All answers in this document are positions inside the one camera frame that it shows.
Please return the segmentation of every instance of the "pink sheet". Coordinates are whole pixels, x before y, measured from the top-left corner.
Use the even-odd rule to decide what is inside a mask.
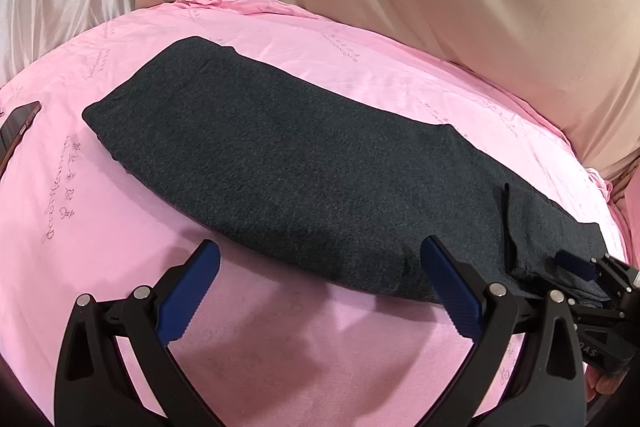
[[[440,307],[348,291],[256,255],[160,201],[109,156],[81,111],[190,35],[373,107],[453,124],[576,219],[600,223],[609,252],[624,259],[599,176],[526,104],[471,74],[272,0],[138,10],[72,39],[0,90],[5,115],[43,105],[0,181],[0,352],[49,418],[76,296],[118,299],[154,284],[205,237],[220,244],[222,269],[170,348],[230,427],[413,426],[470,346]],[[500,396],[517,349],[484,409]],[[126,345],[124,356],[134,367]]]

